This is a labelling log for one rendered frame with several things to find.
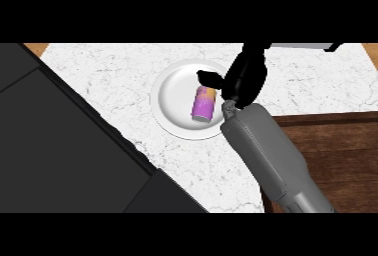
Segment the white round plate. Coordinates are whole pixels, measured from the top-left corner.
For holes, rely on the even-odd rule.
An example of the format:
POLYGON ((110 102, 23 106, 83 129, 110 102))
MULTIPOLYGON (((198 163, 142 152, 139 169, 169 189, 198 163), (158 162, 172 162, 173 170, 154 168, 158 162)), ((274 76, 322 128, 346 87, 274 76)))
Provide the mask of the white round plate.
POLYGON ((186 140, 206 140, 220 134, 225 121, 220 93, 216 93, 213 118, 209 122, 192 119, 200 70, 226 74, 226 68, 213 61, 188 59, 172 64, 160 74, 151 90, 151 109, 161 128, 186 140))

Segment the purple and orange can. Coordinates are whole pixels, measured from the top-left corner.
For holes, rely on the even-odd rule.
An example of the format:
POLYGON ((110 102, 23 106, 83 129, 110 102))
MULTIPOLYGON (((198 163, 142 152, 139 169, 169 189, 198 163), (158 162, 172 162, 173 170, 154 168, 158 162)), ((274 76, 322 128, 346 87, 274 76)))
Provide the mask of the purple and orange can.
POLYGON ((197 89, 191 115, 198 122, 209 123, 213 120, 216 94, 216 90, 210 87, 200 86, 197 89))

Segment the brown wooden tray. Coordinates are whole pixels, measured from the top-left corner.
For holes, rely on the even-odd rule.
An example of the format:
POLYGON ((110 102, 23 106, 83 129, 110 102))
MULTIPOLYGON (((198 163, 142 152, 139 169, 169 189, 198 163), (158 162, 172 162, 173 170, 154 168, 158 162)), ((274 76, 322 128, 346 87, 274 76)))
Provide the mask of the brown wooden tray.
POLYGON ((275 118, 340 213, 378 213, 378 111, 275 118))

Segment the grey flat object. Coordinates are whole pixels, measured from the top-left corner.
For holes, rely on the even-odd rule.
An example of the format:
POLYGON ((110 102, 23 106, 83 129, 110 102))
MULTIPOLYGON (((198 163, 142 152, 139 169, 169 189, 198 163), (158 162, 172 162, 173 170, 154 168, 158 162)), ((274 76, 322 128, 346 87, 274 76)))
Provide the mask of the grey flat object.
POLYGON ((274 43, 272 44, 272 47, 322 49, 325 52, 334 52, 340 46, 342 46, 342 43, 274 43))

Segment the large dark grey appliance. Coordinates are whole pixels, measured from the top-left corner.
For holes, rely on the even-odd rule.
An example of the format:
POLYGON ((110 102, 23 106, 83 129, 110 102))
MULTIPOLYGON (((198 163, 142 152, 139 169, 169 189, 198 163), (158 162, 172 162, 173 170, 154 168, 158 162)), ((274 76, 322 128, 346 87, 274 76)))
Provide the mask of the large dark grey appliance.
POLYGON ((203 213, 26 46, 0 43, 0 213, 203 213))

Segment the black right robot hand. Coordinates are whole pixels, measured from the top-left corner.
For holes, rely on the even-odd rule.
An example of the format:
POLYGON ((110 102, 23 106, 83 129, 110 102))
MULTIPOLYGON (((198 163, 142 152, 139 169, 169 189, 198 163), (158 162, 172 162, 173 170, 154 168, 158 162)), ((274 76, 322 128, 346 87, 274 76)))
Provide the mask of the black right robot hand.
POLYGON ((235 107, 244 109, 256 100, 268 77, 265 50, 271 43, 246 43, 228 73, 197 72, 200 84, 222 92, 223 100, 234 100, 235 107))

